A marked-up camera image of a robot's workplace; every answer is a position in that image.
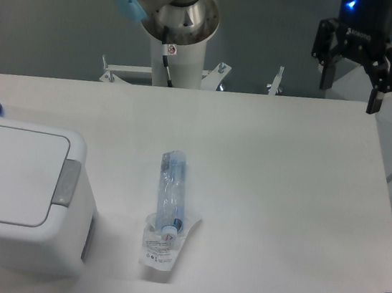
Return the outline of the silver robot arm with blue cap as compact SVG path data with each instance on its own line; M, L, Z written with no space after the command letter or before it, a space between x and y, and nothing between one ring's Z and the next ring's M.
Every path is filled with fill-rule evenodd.
M229 68L204 74L206 43L219 27L213 0L113 0L128 20L143 25L151 43L151 81L161 87L216 90ZM320 69L320 89L334 83L336 64L359 64L372 90L366 111L381 109L392 92L392 0L340 0L338 16L318 25L311 55Z

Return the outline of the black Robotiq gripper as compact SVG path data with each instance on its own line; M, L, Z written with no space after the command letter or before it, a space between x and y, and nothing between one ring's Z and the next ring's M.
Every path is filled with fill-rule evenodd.
M320 21L311 51L322 67L320 89L333 86L343 52L344 58L363 63L372 84L366 112L379 112L384 95L392 92L391 34L392 0L341 0L338 19Z

